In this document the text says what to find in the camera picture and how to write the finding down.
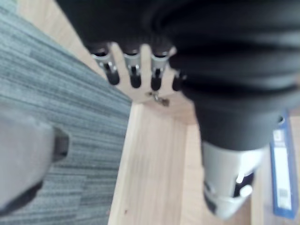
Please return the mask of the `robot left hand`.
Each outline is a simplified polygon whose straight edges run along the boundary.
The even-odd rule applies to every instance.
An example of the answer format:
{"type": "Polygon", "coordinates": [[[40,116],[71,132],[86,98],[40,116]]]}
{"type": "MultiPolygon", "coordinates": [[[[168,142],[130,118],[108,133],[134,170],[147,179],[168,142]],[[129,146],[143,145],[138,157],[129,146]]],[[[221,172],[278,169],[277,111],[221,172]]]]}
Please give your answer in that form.
{"type": "Polygon", "coordinates": [[[281,114],[300,102],[297,0],[59,0],[84,47],[102,61],[148,44],[152,87],[163,63],[195,109],[211,213],[233,216],[252,194],[281,114]]]}

